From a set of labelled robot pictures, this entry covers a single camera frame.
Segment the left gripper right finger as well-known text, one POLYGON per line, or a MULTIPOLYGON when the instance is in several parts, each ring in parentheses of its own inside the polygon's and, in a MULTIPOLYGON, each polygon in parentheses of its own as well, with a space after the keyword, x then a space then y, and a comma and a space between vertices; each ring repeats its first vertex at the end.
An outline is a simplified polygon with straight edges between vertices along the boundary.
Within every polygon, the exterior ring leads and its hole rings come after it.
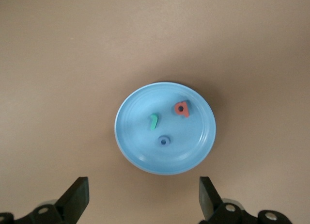
POLYGON ((221 198, 211 179, 199 180, 199 203, 204 215, 201 224, 290 224, 284 214, 275 210, 261 210, 257 216, 245 211, 240 202, 221 198))

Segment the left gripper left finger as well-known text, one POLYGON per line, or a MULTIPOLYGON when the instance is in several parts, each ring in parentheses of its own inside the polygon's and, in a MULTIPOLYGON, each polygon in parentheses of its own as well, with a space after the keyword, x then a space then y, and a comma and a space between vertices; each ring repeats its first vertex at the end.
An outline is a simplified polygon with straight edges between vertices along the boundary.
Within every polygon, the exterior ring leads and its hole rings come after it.
POLYGON ((89 204, 89 180, 79 177, 55 202, 35 208, 15 219, 12 213, 0 214, 2 224, 76 224, 89 204))

